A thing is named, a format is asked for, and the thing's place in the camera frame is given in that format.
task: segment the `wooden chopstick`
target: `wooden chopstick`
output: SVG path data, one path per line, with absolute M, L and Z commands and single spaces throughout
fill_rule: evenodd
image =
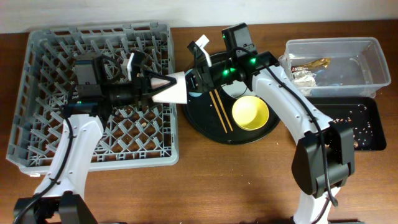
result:
M 219 119 L 220 119 L 220 121 L 221 121 L 221 124 L 222 124 L 223 127 L 224 127 L 224 131 L 225 131 L 225 133 L 227 133 L 226 128 L 225 128 L 225 124 L 224 124 L 224 121 L 223 121 L 223 118 L 222 118 L 221 115 L 220 115 L 220 111 L 218 110 L 218 107 L 217 107 L 216 101 L 214 100 L 213 94 L 212 94 L 211 91 L 210 91 L 209 93 L 210 93 L 211 100 L 213 101 L 213 105 L 214 105 L 214 107 L 216 108 L 216 111 L 217 111 L 218 117 L 219 117 Z
M 231 131 L 234 131 L 234 130 L 232 129 L 231 123 L 229 122 L 228 116 L 227 116 L 226 113 L 225 113 L 224 105 L 223 105 L 223 102 L 222 102 L 221 99 L 220 99 L 220 96 L 218 95 L 217 89 L 215 89 L 214 92 L 216 93 L 218 102 L 220 103 L 221 110 L 223 110 L 223 113 L 224 113 L 226 122 L 228 122 L 229 128 L 231 128 Z

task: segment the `wooden table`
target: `wooden table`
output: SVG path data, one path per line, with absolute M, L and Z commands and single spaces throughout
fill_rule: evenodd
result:
M 172 29 L 176 70 L 187 70 L 191 40 L 206 34 L 207 51 L 224 49 L 221 29 Z M 259 52 L 277 57 L 290 39 L 375 37 L 387 58 L 392 83 L 377 92 L 387 149 L 357 152 L 355 175 L 337 195 L 330 219 L 398 222 L 398 21 L 326 22 L 249 26 Z M 42 178 L 32 178 L 5 161 L 27 34 L 0 35 L 0 223 L 12 221 L 19 197 L 31 196 Z M 85 201 L 101 222 L 239 223 L 289 218 L 300 189 L 290 166 L 295 145 L 279 123 L 266 138 L 242 146 L 215 143 L 195 131 L 179 108 L 180 160 L 174 166 L 90 172 Z

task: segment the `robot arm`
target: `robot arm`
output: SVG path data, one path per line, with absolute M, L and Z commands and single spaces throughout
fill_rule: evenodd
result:
M 67 164 L 58 179 L 59 184 L 52 187 L 43 197 L 59 197 L 64 192 L 69 191 L 73 194 L 79 194 L 84 198 L 86 177 L 90 168 L 91 157 L 98 141 L 102 138 L 104 128 L 98 116 L 75 114 L 71 115 L 69 120 L 75 137 L 73 138 L 72 149 L 68 156 Z M 36 188 L 35 194 L 42 192 L 49 186 L 51 180 L 55 178 L 58 170 L 60 170 L 68 147 L 69 132 L 67 122 L 64 120 L 57 153 L 54 155 L 47 175 Z
M 117 84 L 113 82 L 115 78 L 107 79 L 104 59 L 112 60 L 96 54 L 77 56 L 78 98 L 72 99 L 70 93 L 68 103 L 61 107 L 65 120 L 54 159 L 35 195 L 17 201 L 14 223 L 46 223 L 45 219 L 54 212 L 60 214 L 62 223 L 97 223 L 83 201 L 84 189 L 93 151 L 113 108 L 124 105 L 151 108 L 155 106 L 154 95 L 177 83 L 174 77 L 142 70 L 145 54 L 136 52 L 129 61 L 130 82 Z M 152 78 L 164 84 L 152 87 Z
M 297 145 L 292 173 L 302 193 L 294 222 L 327 223 L 331 200 L 354 173 L 353 130 L 318 111 L 271 53 L 258 54 L 246 24 L 229 27 L 222 34 L 227 57 L 211 67 L 202 63 L 187 75 L 189 91 L 206 92 L 237 80 L 265 100 Z M 194 52 L 200 47 L 192 42 L 188 48 Z
M 332 119 L 318 111 L 316 107 L 314 107 L 298 89 L 288 81 L 284 69 L 281 66 L 271 66 L 270 69 L 280 80 L 283 80 L 291 90 L 296 92 L 307 107 L 313 111 L 312 113 L 318 119 L 321 130 L 329 128 L 329 122 L 331 122 Z M 284 122 L 296 144 L 299 142 L 299 139 L 305 137 L 305 133 L 309 131 L 312 133 L 318 132 L 315 125 L 309 120 L 303 106 L 285 88 L 281 88 L 266 69 L 261 70 L 260 74 L 252 78 L 252 88 L 253 92 L 267 102 Z

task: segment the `plastic rack grid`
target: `plastic rack grid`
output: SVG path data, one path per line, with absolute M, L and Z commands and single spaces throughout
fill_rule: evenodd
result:
M 131 52 L 145 52 L 146 69 L 174 72 L 170 29 L 158 22 L 101 27 L 69 27 L 32 32 L 12 124 L 7 160 L 29 175 L 45 174 L 62 132 L 59 106 L 77 82 L 75 57 L 105 54 L 122 64 Z M 105 65 L 111 78 L 116 66 Z M 125 69 L 118 82 L 126 82 Z M 138 111 L 126 106 L 111 116 L 98 143 L 90 171 L 173 165 L 178 161 L 177 110 L 162 104 Z

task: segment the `transparent bin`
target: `transparent bin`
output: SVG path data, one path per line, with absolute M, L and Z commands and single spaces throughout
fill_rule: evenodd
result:
M 59 106 L 66 103 L 66 94 L 76 83 L 76 56 L 96 52 L 123 63 L 135 51 L 147 54 L 146 69 L 163 75 L 175 72 L 172 34 L 164 23 L 66 27 L 30 33 L 7 160 L 25 174 L 45 174 L 62 132 Z M 113 64 L 105 65 L 108 76 L 112 77 L 114 68 Z M 123 70 L 118 82 L 126 81 Z M 175 104 L 146 111 L 125 106 L 115 114 L 94 150 L 90 171 L 166 166 L 178 161 Z
M 377 39 L 372 37 L 302 39 L 286 43 L 280 58 L 287 76 L 291 67 L 331 58 L 327 68 L 315 72 L 315 87 L 298 87 L 306 96 L 370 96 L 391 82 L 390 73 Z

